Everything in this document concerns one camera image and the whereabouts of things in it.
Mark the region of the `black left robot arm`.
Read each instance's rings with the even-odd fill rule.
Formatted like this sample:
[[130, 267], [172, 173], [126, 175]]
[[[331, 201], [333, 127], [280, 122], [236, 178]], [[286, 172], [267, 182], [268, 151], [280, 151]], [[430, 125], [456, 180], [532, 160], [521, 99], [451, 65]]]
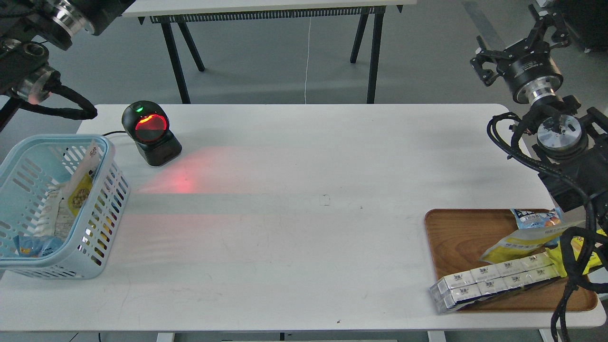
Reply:
[[61, 74], [48, 63], [48, 48], [34, 38], [67, 50], [76, 33], [100, 35], [132, 4], [132, 0], [3, 0], [0, 92], [8, 100], [1, 109], [1, 127], [18, 110], [94, 119], [94, 105], [61, 82]]

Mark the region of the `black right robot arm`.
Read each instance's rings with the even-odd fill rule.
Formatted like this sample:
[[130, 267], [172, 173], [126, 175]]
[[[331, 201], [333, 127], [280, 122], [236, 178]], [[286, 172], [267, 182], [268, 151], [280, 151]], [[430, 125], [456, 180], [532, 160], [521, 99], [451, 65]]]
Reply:
[[580, 288], [606, 294], [607, 284], [589, 281], [586, 271], [607, 267], [608, 151], [607, 117], [595, 107], [576, 117], [579, 100], [560, 97], [564, 78], [551, 58], [555, 48], [570, 45], [567, 25], [553, 7], [528, 6], [534, 26], [527, 37], [492, 50], [477, 37], [470, 64], [480, 81], [491, 86], [503, 78], [516, 103], [530, 110], [518, 117], [508, 112], [489, 121], [491, 141], [526, 167], [536, 171], [556, 203], [565, 211], [583, 207], [581, 224], [568, 224], [560, 235], [560, 255], [567, 283], [550, 321], [554, 341], [570, 340], [565, 313], [571, 295]]

